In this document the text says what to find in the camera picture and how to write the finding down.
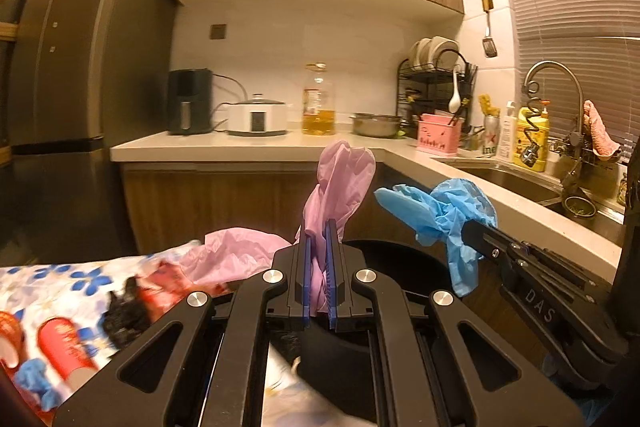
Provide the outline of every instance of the kitchen sink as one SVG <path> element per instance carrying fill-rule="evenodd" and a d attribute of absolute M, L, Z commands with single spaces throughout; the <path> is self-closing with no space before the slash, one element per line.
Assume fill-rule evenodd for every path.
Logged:
<path fill-rule="evenodd" d="M 514 194 L 546 206 L 561 216 L 567 217 L 586 229 L 601 235 L 619 247 L 625 235 L 624 214 L 595 203 L 597 213 L 594 217 L 583 218 L 568 214 L 562 206 L 562 187 L 532 172 L 515 166 L 492 160 L 468 160 L 460 158 L 443 158 L 442 163 L 451 165 L 463 172 L 468 172 L 488 182 L 506 188 Z"/>
<path fill-rule="evenodd" d="M 535 174 L 520 171 L 510 165 L 485 160 L 441 160 L 456 169 L 468 172 L 499 187 L 506 188 L 527 200 L 544 204 L 559 201 L 561 187 L 538 178 Z"/>
<path fill-rule="evenodd" d="M 596 215 L 588 218 L 567 216 L 561 201 L 546 205 L 546 207 L 558 214 L 562 214 L 564 217 L 568 217 L 568 219 L 582 225 L 585 229 L 593 230 L 593 232 L 601 235 L 605 239 L 609 239 L 610 242 L 622 248 L 622 242 L 625 238 L 625 225 L 623 225 L 625 219 L 624 214 L 620 214 L 620 212 L 611 210 L 601 204 L 595 203 L 595 205 L 597 210 Z"/>

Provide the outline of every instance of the white spoon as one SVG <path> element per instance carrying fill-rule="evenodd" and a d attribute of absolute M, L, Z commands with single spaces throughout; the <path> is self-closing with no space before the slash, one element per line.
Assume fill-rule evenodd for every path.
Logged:
<path fill-rule="evenodd" d="M 458 92 L 458 65 L 453 66 L 453 95 L 449 100 L 449 112 L 455 114 L 460 109 L 460 93 Z"/>

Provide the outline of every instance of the countertop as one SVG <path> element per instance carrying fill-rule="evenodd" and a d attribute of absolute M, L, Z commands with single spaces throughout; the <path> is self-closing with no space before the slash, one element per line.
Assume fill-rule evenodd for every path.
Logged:
<path fill-rule="evenodd" d="M 494 204 L 498 227 L 520 241 L 549 248 L 613 281 L 620 247 L 591 230 L 518 196 L 438 161 L 439 156 L 416 149 L 416 140 L 378 139 L 338 133 L 307 136 L 292 131 L 283 136 L 247 138 L 226 133 L 170 136 L 166 132 L 134 140 L 111 149 L 114 162 L 315 162 L 330 143 L 346 140 L 351 147 L 367 147 L 376 158 L 426 187 L 435 187 L 448 178 L 468 178 Z"/>

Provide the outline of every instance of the faucet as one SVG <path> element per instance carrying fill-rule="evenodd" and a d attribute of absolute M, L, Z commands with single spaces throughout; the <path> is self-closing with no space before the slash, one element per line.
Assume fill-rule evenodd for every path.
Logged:
<path fill-rule="evenodd" d="M 529 101 L 527 102 L 527 108 L 530 110 L 530 115 L 526 116 L 527 123 L 529 127 L 524 130 L 524 134 L 529 139 L 530 144 L 525 148 L 524 151 L 520 154 L 520 159 L 524 165 L 528 167 L 532 167 L 535 165 L 538 160 L 538 150 L 540 150 L 540 145 L 533 140 L 530 133 L 532 131 L 537 131 L 538 126 L 531 121 L 530 118 L 540 116 L 542 111 L 539 108 L 532 106 L 532 102 L 540 102 L 539 96 L 534 96 L 538 90 L 540 89 L 540 84 L 533 80 L 533 77 L 536 76 L 542 70 L 546 70 L 547 68 L 551 68 L 554 70 L 562 71 L 565 73 L 572 81 L 574 81 L 575 88 L 578 90 L 578 97 L 580 99 L 580 113 L 578 113 L 578 130 L 577 132 L 571 132 L 569 134 L 569 143 L 574 147 L 574 159 L 579 160 L 582 154 L 582 112 L 584 111 L 584 95 L 582 93 L 582 87 L 580 86 L 580 82 L 575 78 L 575 75 L 572 71 L 567 68 L 564 64 L 560 62 L 554 62 L 552 60 L 542 60 L 537 64 L 534 64 L 533 67 L 527 71 L 527 75 L 524 78 L 524 84 L 522 85 L 522 92 L 524 92 L 528 97 Z M 576 163 L 572 172 L 577 170 L 579 172 L 580 165 Z"/>

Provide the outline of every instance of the plate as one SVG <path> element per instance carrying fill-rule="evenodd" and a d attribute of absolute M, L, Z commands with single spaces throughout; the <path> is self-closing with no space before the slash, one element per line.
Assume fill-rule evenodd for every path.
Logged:
<path fill-rule="evenodd" d="M 431 39 L 431 45 L 429 46 L 429 62 L 436 67 L 436 60 L 438 55 L 444 50 L 458 50 L 458 43 L 451 41 L 444 37 L 434 37 Z M 440 57 L 438 61 L 438 68 L 441 70 L 452 70 L 453 66 L 458 61 L 458 55 L 455 53 L 445 53 Z"/>
<path fill-rule="evenodd" d="M 409 56 L 407 58 L 409 60 L 409 66 L 411 67 L 412 70 L 415 69 L 419 45 L 420 45 L 420 41 L 415 41 L 414 45 L 409 48 Z"/>
<path fill-rule="evenodd" d="M 420 39 L 415 52 L 414 70 L 426 70 L 429 63 L 429 48 L 431 39 Z"/>

